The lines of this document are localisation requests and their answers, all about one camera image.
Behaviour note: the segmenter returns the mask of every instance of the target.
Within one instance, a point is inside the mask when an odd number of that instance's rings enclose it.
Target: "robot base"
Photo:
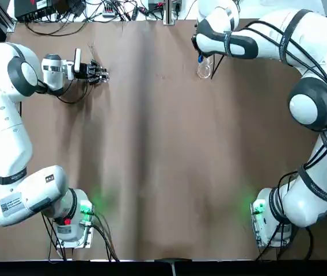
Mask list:
[[[273,217],[268,206],[270,189],[268,189],[268,191],[265,190],[266,189],[262,190],[256,201],[250,204],[252,229],[258,248],[264,248],[267,246],[279,225],[279,222]],[[281,241],[282,230],[284,232],[283,241]],[[291,231],[291,224],[286,224],[283,228],[280,227],[270,242],[269,247],[280,247],[281,243],[283,247],[287,246],[290,242]]]

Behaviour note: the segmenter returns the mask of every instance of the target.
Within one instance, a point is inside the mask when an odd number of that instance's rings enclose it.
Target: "power cable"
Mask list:
[[[56,232],[55,232],[55,230],[54,230],[54,227],[53,227],[52,224],[51,224],[52,232],[54,232],[54,233],[55,233],[55,236],[56,236],[56,244],[54,243],[54,241],[53,241],[53,239],[52,239],[52,236],[51,236],[51,234],[50,234],[50,230],[49,230],[48,227],[47,227],[46,221],[45,221],[45,219],[44,219],[44,215],[43,215],[43,214],[41,214],[41,215],[42,215],[43,224],[44,224],[44,226],[45,226],[45,228],[46,228],[46,230],[47,230],[48,237],[50,238],[50,241],[51,241],[51,243],[52,243],[52,245],[53,245],[55,251],[58,252],[57,244],[59,243],[59,246],[60,246],[60,249],[61,249],[62,259],[63,259],[64,261],[66,261],[65,251],[62,250],[62,245],[61,245],[61,243],[60,243],[60,240],[57,238],[57,235],[56,235]]]
[[[110,246],[110,244],[109,244],[108,241],[107,241],[107,238],[106,238],[105,233],[104,233],[101,229],[99,229],[99,227],[96,226],[95,224],[92,224],[92,227],[93,227],[95,230],[97,230],[97,232],[98,232],[98,233],[101,235],[101,237],[104,239],[105,244],[106,244],[106,246],[108,247],[108,251],[109,251],[110,254],[112,255],[112,258],[115,260],[115,262],[120,262],[119,259],[118,259],[117,256],[116,256],[116,254],[114,253],[114,251],[111,249],[111,246]]]
[[[189,13],[191,12],[191,9],[192,9],[192,7],[193,7],[193,5],[194,5],[195,2],[197,2],[197,0],[195,0],[195,1],[192,3],[192,6],[189,8],[189,11],[188,11],[188,13],[187,13],[187,16],[185,16],[184,20],[187,20],[187,17],[188,17],[188,15],[189,15]]]
[[[88,82],[85,82],[85,90],[83,92],[83,94],[78,98],[76,99],[75,101],[65,101],[64,99],[61,99],[61,97],[58,97],[56,96],[56,98],[59,100],[59,101],[62,101],[64,104],[68,104],[68,105],[74,105],[74,104],[77,104],[79,103],[81,100],[84,99],[85,95],[87,94],[88,92]]]

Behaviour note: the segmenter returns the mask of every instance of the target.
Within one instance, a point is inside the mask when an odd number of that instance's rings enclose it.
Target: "green led light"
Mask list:
[[[93,205],[90,201],[81,200],[81,213],[86,214],[87,216],[93,214]]]
[[[265,211],[265,206],[266,206],[266,200],[256,200],[253,203],[255,214],[263,213],[263,211]]]

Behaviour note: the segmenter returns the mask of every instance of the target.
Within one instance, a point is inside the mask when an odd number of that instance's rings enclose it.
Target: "label sticker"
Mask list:
[[[58,233],[60,234],[70,234],[71,226],[58,226]]]
[[[37,2],[37,10],[42,9],[47,6],[47,0],[42,0]]]
[[[21,201],[21,193],[13,193],[0,200],[1,211],[4,217],[8,217],[24,209],[24,204]]]
[[[51,175],[47,176],[45,179],[46,179],[46,183],[48,183],[48,182],[55,180],[55,177],[53,174],[51,174]]]

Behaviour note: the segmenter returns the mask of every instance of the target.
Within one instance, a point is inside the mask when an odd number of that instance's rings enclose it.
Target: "electronic equipment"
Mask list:
[[[104,10],[102,11],[102,16],[105,18],[114,18],[117,16],[115,12],[115,7],[111,3],[106,3]]]
[[[159,6],[159,4],[164,3],[166,0],[148,0],[148,10],[151,12]],[[178,10],[181,11],[182,0],[171,0],[172,1],[172,10],[175,12],[178,5]]]
[[[14,15],[19,22],[31,22],[55,12],[52,0],[14,0]]]

